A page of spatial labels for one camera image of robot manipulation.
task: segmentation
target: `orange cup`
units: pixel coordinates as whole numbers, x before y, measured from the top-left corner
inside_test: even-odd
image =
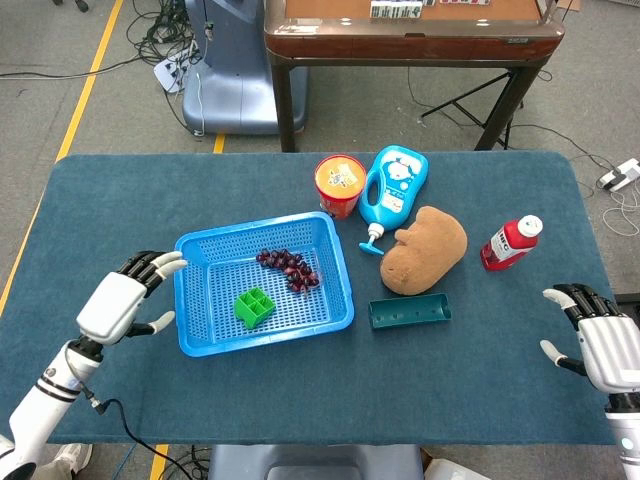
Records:
[[[331,216],[347,218],[358,203],[367,181],[362,164],[349,155],[331,155],[315,171],[320,204]]]

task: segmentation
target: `floor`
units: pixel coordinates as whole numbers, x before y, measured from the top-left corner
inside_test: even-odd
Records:
[[[639,154],[640,9],[606,0],[582,3],[581,12],[568,15],[566,37],[546,67],[553,74],[552,81],[535,82],[515,123],[554,128],[584,149],[618,164]],[[154,0],[138,0],[137,4],[150,7]],[[1,71],[87,71],[113,1],[92,0],[90,5],[91,10],[82,14],[70,0],[60,7],[44,0],[0,3]],[[133,18],[131,3],[125,2],[103,66],[135,53],[124,37]],[[493,74],[489,70],[412,69],[410,80],[420,101],[436,104]],[[84,79],[2,81],[0,289],[10,275],[84,83]],[[488,112],[497,88],[466,100],[465,105],[478,114]],[[376,151],[389,143],[402,143],[422,151],[473,148],[480,134],[477,128],[457,127],[440,115],[422,125],[417,121],[422,111],[424,108],[409,95],[406,69],[317,68],[311,78],[311,114],[299,135],[299,147],[305,151]],[[457,112],[450,113],[466,123]],[[532,127],[514,129],[512,144],[556,150],[568,158],[580,154],[568,141]],[[213,145],[214,137],[193,137],[175,122],[151,67],[138,62],[96,78],[69,151],[211,152]],[[224,145],[226,152],[278,149],[275,137],[230,136]],[[607,229],[602,214],[615,203],[608,195],[590,189],[603,172],[584,157],[573,164],[577,179],[585,184],[585,205],[614,291],[638,291],[640,256],[633,255],[638,237]],[[613,226],[633,231],[619,212],[609,215]],[[632,213],[630,218],[640,221],[640,214]],[[129,447],[97,445],[93,461],[78,478],[111,478]],[[170,453],[179,456],[184,448],[172,446]],[[624,478],[612,447],[440,446],[431,452],[493,480]],[[53,453],[55,447],[51,446],[47,454]],[[146,479],[151,462],[151,454],[136,448],[119,478]]]

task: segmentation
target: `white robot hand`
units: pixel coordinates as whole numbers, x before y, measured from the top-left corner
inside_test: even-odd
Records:
[[[139,252],[100,282],[77,317],[82,335],[63,345],[11,415],[13,442],[0,435],[0,480],[31,478],[51,432],[80,393],[104,413],[109,402],[102,404],[85,385],[102,362],[103,347],[169,325],[173,311],[155,322],[133,321],[144,299],[186,265],[181,252]]]
[[[583,361],[540,346],[558,366],[586,376],[609,395],[605,415],[629,480],[640,480],[640,328],[616,305],[582,284],[554,285],[543,295],[560,305],[580,342]]]

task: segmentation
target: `yellow floor line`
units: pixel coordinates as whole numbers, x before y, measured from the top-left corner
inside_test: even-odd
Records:
[[[118,18],[118,14],[120,13],[120,8],[122,7],[123,1],[124,0],[116,0],[113,4],[111,14],[109,15],[109,19],[107,20],[107,25],[104,27],[102,39],[100,39],[100,43],[98,44],[98,50],[96,50],[96,56],[93,58],[91,70],[89,70],[90,72],[100,69],[102,59],[104,58],[104,54],[107,51],[107,45],[109,45],[109,39],[111,38],[113,28],[116,25],[116,19]],[[78,99],[76,109],[71,116],[71,122],[67,127],[67,133],[65,133],[64,139],[62,140],[62,145],[60,145],[60,150],[58,150],[56,162],[66,157],[69,154],[69,150],[71,150],[71,143],[73,143],[73,138],[76,135],[76,130],[78,129],[78,125],[80,125],[80,120],[82,119],[84,108],[87,106],[89,95],[91,95],[91,89],[93,88],[93,84],[95,83],[95,81],[96,76],[91,75],[90,77],[87,77],[87,80],[84,82],[84,88],[82,89],[82,93],[80,93],[80,98]]]
[[[169,445],[160,444],[156,445],[156,450],[158,450],[163,455],[167,455],[169,453]],[[160,455],[153,456],[153,463],[151,464],[151,473],[149,474],[149,480],[160,480],[160,475],[165,469],[165,464],[167,461],[161,457]]]
[[[216,142],[213,144],[213,153],[222,153],[224,151],[224,133],[216,135]]]
[[[98,50],[96,51],[96,55],[93,58],[93,63],[91,64],[91,72],[94,70],[98,70],[100,65],[102,64],[102,59],[104,58],[104,53],[107,50],[107,45],[109,44],[109,39],[111,38],[111,34],[113,33],[113,27],[116,24],[116,19],[118,18],[118,13],[120,13],[120,8],[122,7],[122,3],[124,0],[116,0],[113,4],[113,8],[111,9],[111,14],[109,15],[109,19],[107,20],[107,24],[104,27],[104,33],[102,34],[102,39],[100,40],[100,44],[98,45]],[[89,100],[89,95],[91,94],[91,89],[93,88],[93,84],[96,81],[95,75],[87,77],[87,80],[84,83],[84,88],[82,89],[82,93],[80,94],[80,98],[78,99],[78,103],[76,105],[76,109],[73,112],[73,116],[71,117],[71,122],[69,122],[69,126],[67,127],[67,133],[62,140],[62,145],[60,145],[60,150],[58,150],[58,155],[56,156],[56,162],[60,159],[67,156],[69,153],[69,149],[71,148],[71,143],[73,142],[73,138],[76,135],[76,130],[78,129],[78,125],[80,124],[80,120],[82,119],[82,114],[84,113],[84,108],[87,106],[87,102]],[[33,217],[31,217],[31,222],[29,223],[29,227],[27,228],[27,232],[22,239],[22,244],[20,245],[20,249],[18,250],[18,255],[16,257],[15,262],[13,262],[13,266],[11,267],[11,272],[9,272],[9,277],[7,278],[7,283],[2,290],[2,296],[0,296],[0,315],[4,311],[4,307],[7,304],[7,299],[9,298],[9,291],[11,290],[11,285],[13,284],[13,278],[16,274],[16,270],[18,270],[18,265],[20,264],[20,260],[22,259],[22,254],[24,252],[24,247],[27,244],[27,239],[29,238],[29,234],[31,233],[31,227],[33,226],[33,222],[38,215],[38,210],[40,209],[40,202],[42,201],[42,196],[40,200],[38,200],[38,205],[36,205],[35,212],[33,212]]]

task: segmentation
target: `brown plush toy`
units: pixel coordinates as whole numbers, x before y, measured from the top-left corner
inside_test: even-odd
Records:
[[[436,283],[467,251],[462,225],[437,208],[422,207],[380,264],[382,281],[400,295],[416,295]]]

